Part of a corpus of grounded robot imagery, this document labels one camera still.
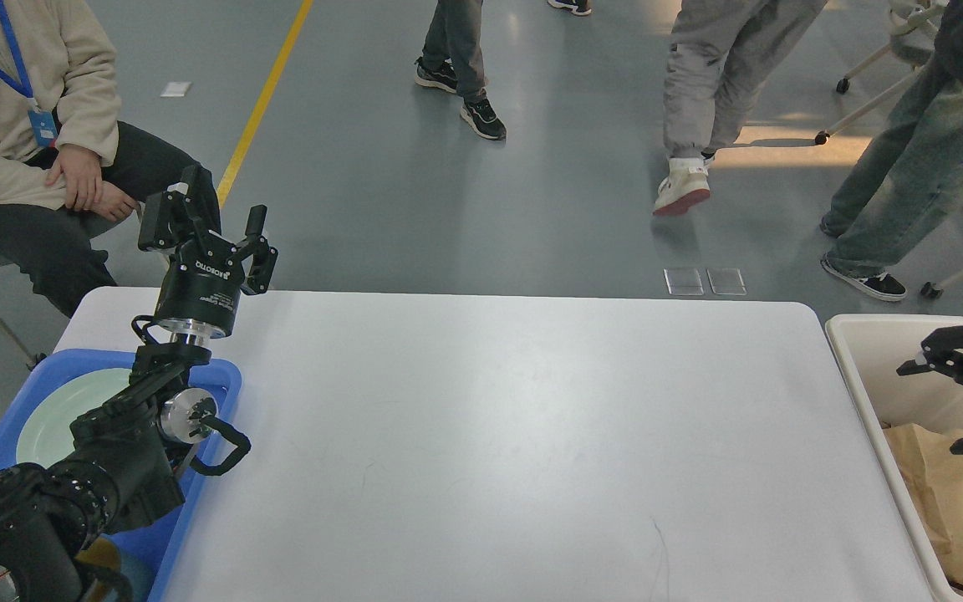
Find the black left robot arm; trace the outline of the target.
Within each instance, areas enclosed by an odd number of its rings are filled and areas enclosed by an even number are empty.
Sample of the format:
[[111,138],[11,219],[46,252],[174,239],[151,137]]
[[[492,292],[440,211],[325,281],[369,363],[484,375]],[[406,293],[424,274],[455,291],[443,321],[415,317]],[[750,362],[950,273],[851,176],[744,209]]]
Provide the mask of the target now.
[[251,450],[190,373],[211,361],[211,339],[233,331],[240,297],[268,290],[278,252],[263,235],[263,205],[252,207],[241,241],[214,232],[197,175],[187,167],[146,198],[138,247],[168,252],[169,267],[153,314],[131,321],[141,344],[129,384],[72,420],[63,460],[0,470],[0,601],[92,601],[99,591],[133,601],[122,572],[81,553],[182,506],[187,469],[221,476]]

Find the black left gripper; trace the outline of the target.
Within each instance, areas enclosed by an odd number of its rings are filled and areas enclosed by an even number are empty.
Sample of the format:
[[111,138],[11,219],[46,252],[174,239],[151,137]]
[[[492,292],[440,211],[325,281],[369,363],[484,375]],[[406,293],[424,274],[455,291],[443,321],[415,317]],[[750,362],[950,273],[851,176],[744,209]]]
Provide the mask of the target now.
[[[181,332],[202,323],[212,338],[228,338],[236,324],[241,290],[247,296],[266,293],[278,262],[278,249],[264,235],[268,207],[249,210],[243,242],[219,230],[217,199],[200,187],[206,169],[187,166],[176,183],[149,195],[140,220],[137,247],[144,252],[169,251],[171,267],[163,279],[153,319],[165,330]],[[251,267],[243,279],[243,264]]]

